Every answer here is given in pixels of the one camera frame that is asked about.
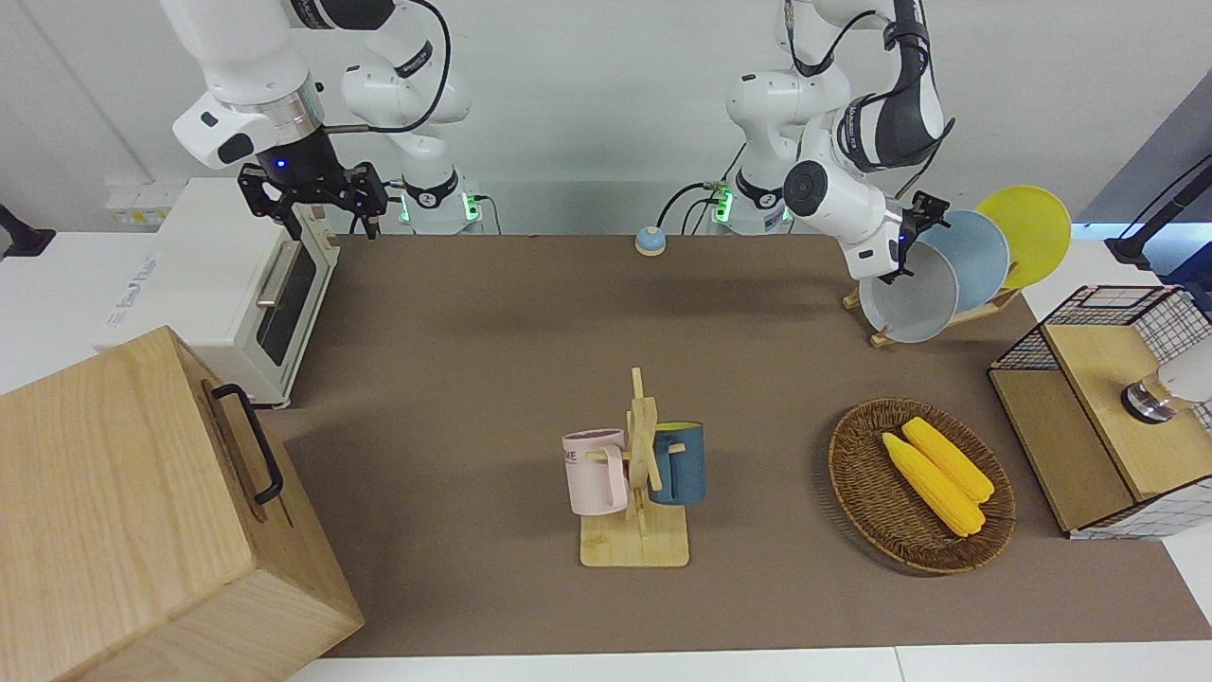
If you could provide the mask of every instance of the oven door handle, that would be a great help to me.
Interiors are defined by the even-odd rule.
[[[291,280],[291,270],[295,269],[295,260],[299,257],[303,243],[298,241],[285,241],[278,248],[274,257],[274,265],[269,268],[269,276],[257,293],[258,308],[276,308],[282,302],[282,293],[286,292],[286,283]]]

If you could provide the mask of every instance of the wooden shelf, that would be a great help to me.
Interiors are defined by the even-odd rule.
[[[1136,328],[1046,325],[1044,333],[1137,502],[1212,475],[1212,437],[1194,413],[1148,425],[1120,405],[1124,386],[1157,369]]]

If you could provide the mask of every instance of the blue mug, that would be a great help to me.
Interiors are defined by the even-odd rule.
[[[667,422],[657,425],[652,445],[661,472],[661,491],[648,488],[648,499],[658,505],[697,505],[707,498],[707,452],[703,425],[697,422]]]

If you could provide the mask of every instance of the black stand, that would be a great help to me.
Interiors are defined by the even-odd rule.
[[[34,229],[21,218],[0,204],[0,227],[12,236],[12,243],[5,250],[4,256],[40,256],[46,250],[46,245],[55,237],[53,229]]]
[[[1149,258],[1144,256],[1145,242],[1161,231],[1161,228],[1170,224],[1170,220],[1178,217],[1178,213],[1191,205],[1191,201],[1197,199],[1208,187],[1212,187],[1212,166],[1200,171],[1195,179],[1183,187],[1173,199],[1166,201],[1132,236],[1108,239],[1107,247],[1116,260],[1136,265],[1137,269],[1149,269]]]

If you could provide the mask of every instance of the brown table mat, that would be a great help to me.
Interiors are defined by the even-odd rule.
[[[287,440],[366,614],[331,655],[651,652],[1207,638],[1165,548],[1069,541],[985,378],[1022,300],[928,344],[869,349],[819,236],[343,242]],[[701,420],[691,564],[577,561],[560,436],[622,428],[629,368]],[[839,517],[829,435],[880,396],[938,406],[997,453],[1018,528],[974,573],[916,578]]]

